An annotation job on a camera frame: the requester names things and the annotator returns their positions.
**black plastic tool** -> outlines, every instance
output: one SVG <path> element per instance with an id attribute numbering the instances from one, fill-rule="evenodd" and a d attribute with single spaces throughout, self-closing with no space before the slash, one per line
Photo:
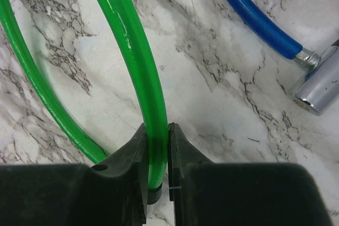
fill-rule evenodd
<path id="1" fill-rule="evenodd" d="M 332 225 L 312 177 L 293 164 L 214 164 L 169 125 L 168 177 L 176 226 Z M 101 163 L 0 167 L 1 225 L 146 223 L 143 125 Z"/>

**hose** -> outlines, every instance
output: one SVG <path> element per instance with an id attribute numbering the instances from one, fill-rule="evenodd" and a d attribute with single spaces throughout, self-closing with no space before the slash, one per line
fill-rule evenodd
<path id="1" fill-rule="evenodd" d="M 165 102 L 154 58 L 132 0 L 97 0 L 127 65 L 148 137 L 148 189 L 162 183 L 167 165 Z"/>
<path id="2" fill-rule="evenodd" d="M 155 62 L 132 0 L 98 0 L 129 70 L 148 136 L 148 188 L 160 186 L 167 164 L 167 116 Z M 70 117 L 39 72 L 20 32 L 9 0 L 0 0 L 0 21 L 13 50 L 42 102 L 70 140 L 94 163 L 101 149 Z"/>
<path id="3" fill-rule="evenodd" d="M 61 129 L 93 163 L 106 158 L 100 148 L 70 117 L 44 76 L 39 72 L 20 32 L 10 0 L 0 0 L 0 21 L 14 53 L 38 96 Z"/>
<path id="4" fill-rule="evenodd" d="M 268 45 L 294 59 L 302 45 L 275 25 L 251 0 L 227 0 L 242 20 Z"/>

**metal connector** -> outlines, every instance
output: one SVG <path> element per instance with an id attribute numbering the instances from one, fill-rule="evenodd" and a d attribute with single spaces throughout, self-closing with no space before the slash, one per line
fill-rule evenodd
<path id="1" fill-rule="evenodd" d="M 291 89 L 294 101 L 303 109 L 321 115 L 339 97 L 339 40 L 322 54 L 312 73 Z"/>
<path id="2" fill-rule="evenodd" d="M 305 48 L 294 58 L 294 61 L 308 73 L 311 73 L 318 67 L 320 60 L 321 57 L 317 53 Z"/>

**marble surface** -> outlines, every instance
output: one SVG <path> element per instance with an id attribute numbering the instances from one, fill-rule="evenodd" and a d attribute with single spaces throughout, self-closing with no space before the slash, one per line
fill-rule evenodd
<path id="1" fill-rule="evenodd" d="M 305 47 L 339 38 L 339 0 L 253 0 Z M 142 122 L 121 53 L 96 0 L 11 0 L 35 60 L 75 120 L 114 152 Z M 134 0 L 162 82 L 168 120 L 216 162 L 295 162 L 339 225 L 339 101 L 314 116 L 288 89 L 302 71 L 225 0 Z M 84 162 L 32 90 L 0 27 L 0 162 Z M 174 225 L 164 195 L 148 225 Z"/>

